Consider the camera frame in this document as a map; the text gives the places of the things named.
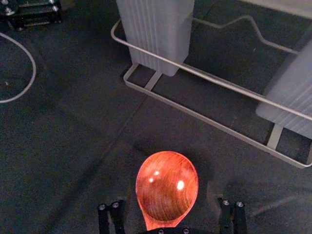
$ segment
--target metal wire rack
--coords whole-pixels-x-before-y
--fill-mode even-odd
[[[296,54],[297,55],[297,54],[300,53],[300,52],[295,51],[293,49],[284,47],[282,45],[278,45],[278,44],[276,44],[274,42],[270,42],[270,41],[264,39],[263,36],[261,35],[261,32],[258,29],[255,21],[254,21],[254,19],[251,16],[241,16],[241,17],[239,17],[237,19],[234,19],[234,20],[232,20],[232,21],[230,21],[230,22],[228,22],[226,24],[223,24],[223,25],[218,25],[218,24],[215,24],[215,23],[207,22],[207,21],[204,21],[204,20],[201,20],[201,19],[196,19],[196,18],[193,18],[193,20],[195,20],[196,22],[203,23],[205,25],[214,27],[214,28],[219,28],[219,29],[224,28],[226,26],[229,26],[230,24],[235,23],[235,22],[237,22],[239,20],[248,20],[248,21],[251,22],[254,30],[256,31],[256,34],[257,34],[259,40],[262,43],[264,43],[264,44],[266,44],[268,46],[274,47],[276,49],[292,53],[292,54]],[[226,81],[226,80],[224,80],[222,78],[219,78],[219,77],[216,77],[216,76],[211,75],[209,73],[206,73],[206,72],[204,72],[204,71],[202,71],[200,69],[197,69],[195,67],[189,66],[189,65],[187,65],[185,63],[184,64],[179,64],[179,63],[173,62],[173,61],[171,61],[171,60],[169,60],[167,58],[164,58],[162,56],[154,54],[154,53],[152,53],[150,51],[147,51],[147,50],[145,50],[143,48],[140,48],[138,46],[130,44],[127,41],[122,40],[122,39],[116,37],[115,36],[115,30],[118,27],[120,21],[121,20],[117,21],[116,24],[113,26],[113,28],[111,30],[111,37],[115,41],[117,41],[117,42],[119,42],[121,44],[124,44],[124,45],[126,45],[128,47],[131,47],[131,48],[134,48],[136,50],[139,50],[141,52],[144,52],[144,53],[146,53],[146,54],[148,54],[150,56],[153,56],[153,57],[155,57],[157,59],[165,61],[165,62],[167,62],[167,63],[169,63],[171,65],[174,65],[174,66],[176,66],[176,67],[178,67],[178,68],[180,68],[180,69],[182,69],[182,70],[184,70],[186,72],[189,72],[189,73],[191,73],[193,75],[201,77],[201,78],[203,78],[203,79],[205,79],[207,81],[210,81],[210,82],[212,82],[214,84],[220,85],[220,86],[222,86],[224,88],[227,88],[227,89],[230,89],[230,90],[235,91],[237,93],[240,93],[242,95],[248,96],[248,97],[253,98],[253,99],[257,100],[257,101],[264,102],[266,104],[272,105],[274,107],[277,107],[279,109],[282,109],[282,110],[287,111],[289,113],[292,113],[294,115],[297,115],[299,117],[302,117],[302,118],[305,118],[305,119],[308,119],[308,120],[312,121],[312,117],[311,116],[306,115],[306,114],[301,113],[301,112],[298,112],[298,111],[296,111],[294,109],[288,108],[286,106],[280,105],[280,104],[278,104],[278,103],[276,103],[274,101],[268,100],[263,95],[257,94],[257,93],[255,93],[255,92],[253,92],[251,90],[248,90],[248,89],[243,88],[243,87],[241,87],[239,85],[236,85],[234,83]],[[239,133],[239,132],[237,132],[237,131],[235,131],[235,130],[233,130],[233,129],[231,129],[231,128],[229,128],[229,127],[227,127],[227,126],[225,126],[225,125],[223,125],[223,124],[221,124],[221,123],[219,123],[217,121],[215,121],[215,120],[212,120],[212,119],[210,119],[210,118],[208,118],[206,116],[203,116],[200,113],[198,113],[198,112],[196,112],[194,110],[191,110],[191,109],[189,109],[186,106],[183,106],[183,105],[181,105],[179,103],[176,103],[176,102],[174,102],[174,101],[172,101],[172,100],[170,100],[170,99],[168,99],[166,97],[163,97],[163,96],[161,96],[159,94],[154,93],[152,91],[152,89],[157,84],[159,78],[162,75],[162,73],[160,73],[160,72],[155,72],[154,75],[151,77],[151,79],[147,82],[147,84],[145,85],[144,88],[140,87],[140,86],[138,86],[138,85],[136,85],[136,84],[134,84],[132,82],[130,82],[128,79],[129,79],[130,75],[135,71],[135,69],[137,67],[138,67],[138,63],[133,63],[133,65],[130,67],[130,69],[124,75],[123,79],[124,79],[124,82],[125,82],[125,84],[127,86],[129,86],[129,87],[131,87],[131,88],[133,88],[133,89],[135,89],[137,91],[140,91],[142,93],[145,93],[145,94],[147,94],[147,95],[149,95],[149,96],[151,96],[151,97],[153,97],[153,98],[155,98],[155,99],[157,99],[159,101],[162,101],[162,102],[164,102],[164,103],[166,103],[166,104],[168,104],[168,105],[170,105],[172,107],[175,107],[176,109],[181,110],[181,111],[183,111],[183,112],[185,112],[185,113],[187,113],[187,114],[189,114],[189,115],[191,115],[191,116],[193,116],[193,117],[195,117],[197,119],[200,119],[200,120],[202,120],[202,121],[204,121],[204,122],[206,122],[206,123],[208,123],[208,124],[218,128],[218,129],[220,129],[220,130],[222,130],[222,131],[224,131],[224,132],[226,132],[226,133],[228,133],[228,134],[230,134],[230,135],[232,135],[232,136],[234,136],[234,137],[236,137],[236,138],[238,138],[238,139],[240,139],[240,140],[242,140],[242,141],[244,141],[244,142],[246,142],[246,143],[248,143],[248,144],[250,144],[250,145],[252,145],[252,146],[254,146],[256,148],[258,148],[258,149],[260,149],[260,150],[263,150],[263,151],[271,154],[272,156],[274,156],[276,158],[279,158],[279,159],[283,160],[284,162],[287,162],[287,163],[289,163],[289,164],[291,164],[291,165],[293,165],[295,167],[303,169],[303,168],[307,168],[307,167],[312,166],[312,145],[310,147],[310,152],[309,152],[308,159],[307,159],[306,163],[299,162],[299,161],[297,161],[297,160],[295,160],[295,159],[293,159],[293,158],[291,158],[291,157],[289,157],[287,155],[284,155],[284,154],[282,154],[282,153],[280,153],[280,152],[278,152],[276,150],[277,144],[279,142],[279,139],[280,139],[280,136],[281,136],[281,133],[282,133],[282,130],[283,130],[282,126],[280,126],[278,124],[274,125],[274,128],[273,128],[273,130],[271,132],[271,136],[269,138],[269,141],[268,141],[268,143],[266,145],[264,145],[264,144],[254,140],[254,139],[249,138],[248,136],[245,136],[245,135],[243,135],[243,134],[241,134],[241,133]]]

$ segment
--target spoon bowl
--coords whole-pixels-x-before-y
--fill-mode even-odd
[[[147,230],[175,227],[191,210],[198,176],[182,154],[162,151],[149,156],[136,178],[136,196]]]

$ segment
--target black device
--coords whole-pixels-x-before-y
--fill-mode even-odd
[[[231,203],[227,199],[218,199],[221,207],[221,214],[219,219],[220,231],[219,234],[247,234],[247,224],[245,216],[245,205],[238,201]],[[123,227],[124,223],[124,207],[125,201],[119,200],[113,202],[110,206],[100,204],[97,207],[98,226],[100,234],[109,234],[108,212],[111,215],[113,224],[115,226],[116,234],[125,234]],[[140,234],[213,234],[204,230],[191,228],[159,228]]]
[[[0,0],[1,20],[15,30],[61,23],[59,0]]]

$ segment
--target screw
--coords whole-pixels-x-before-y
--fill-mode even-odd
[[[230,203],[229,203],[228,200],[224,200],[224,201],[223,201],[223,204],[226,205],[226,206],[228,206]]]
[[[5,12],[6,12],[7,14],[9,14],[9,13],[11,13],[11,12],[12,12],[12,10],[11,10],[11,8],[6,7]]]
[[[105,204],[100,204],[100,205],[98,206],[98,209],[99,209],[100,211],[104,211],[105,208],[106,208]]]
[[[241,201],[238,201],[238,202],[236,203],[236,205],[237,205],[238,207],[243,207],[243,206],[244,206],[244,204],[243,204]]]
[[[190,233],[190,229],[188,229],[188,228],[183,229],[183,233],[184,234],[189,234]]]
[[[119,206],[119,203],[118,203],[118,202],[114,202],[114,203],[113,203],[113,207],[114,207],[114,208],[117,208],[118,206]]]
[[[59,8],[58,8],[57,6],[53,6],[52,9],[53,9],[54,11],[59,11]]]

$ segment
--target wooden ladle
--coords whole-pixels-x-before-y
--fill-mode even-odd
[[[149,156],[136,178],[136,196],[147,230],[175,227],[193,207],[198,176],[182,154],[162,151]]]

